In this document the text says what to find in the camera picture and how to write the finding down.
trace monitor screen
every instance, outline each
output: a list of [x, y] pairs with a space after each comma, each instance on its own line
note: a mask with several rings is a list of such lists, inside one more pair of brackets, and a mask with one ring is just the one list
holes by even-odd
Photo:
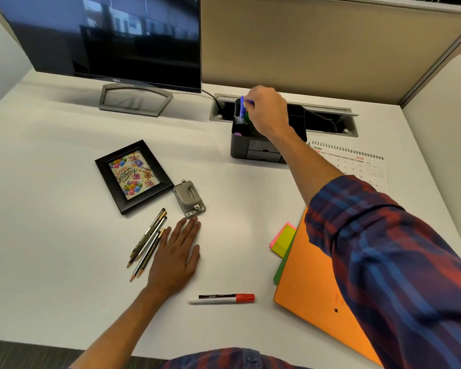
[[201, 91], [200, 0], [0, 0], [0, 10], [37, 71]]

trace picture frame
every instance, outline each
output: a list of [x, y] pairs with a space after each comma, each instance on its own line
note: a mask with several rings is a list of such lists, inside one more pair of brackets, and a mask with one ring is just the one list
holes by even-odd
[[174, 187], [143, 140], [97, 159], [96, 165], [122, 215]]

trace yellow sticky note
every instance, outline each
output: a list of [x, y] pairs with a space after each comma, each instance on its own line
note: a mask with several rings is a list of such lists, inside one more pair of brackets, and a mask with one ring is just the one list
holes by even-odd
[[275, 242], [271, 250], [278, 256], [283, 258], [285, 256], [285, 253], [287, 252], [287, 249], [290, 246], [290, 243], [292, 242], [292, 238], [294, 238], [294, 234], [295, 229], [292, 228], [290, 225], [286, 225], [282, 233], [277, 238], [277, 241]]

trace person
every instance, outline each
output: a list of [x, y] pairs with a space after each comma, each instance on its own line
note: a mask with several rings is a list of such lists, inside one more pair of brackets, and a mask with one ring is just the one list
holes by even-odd
[[[332, 257], [339, 289], [386, 368], [461, 368], [461, 259], [428, 224], [354, 176], [345, 176], [289, 126], [286, 101], [258, 86], [245, 97], [255, 128], [277, 147], [308, 205], [311, 243]], [[161, 239], [147, 286], [70, 366], [122, 368], [157, 310], [195, 274], [197, 219]], [[226, 348], [163, 368], [289, 368], [252, 349]]]

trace orange folder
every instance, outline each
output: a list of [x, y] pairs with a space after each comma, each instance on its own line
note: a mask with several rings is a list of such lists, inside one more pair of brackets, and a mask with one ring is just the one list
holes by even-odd
[[273, 300], [381, 365], [369, 339], [345, 303], [331, 258], [309, 243], [302, 216]]

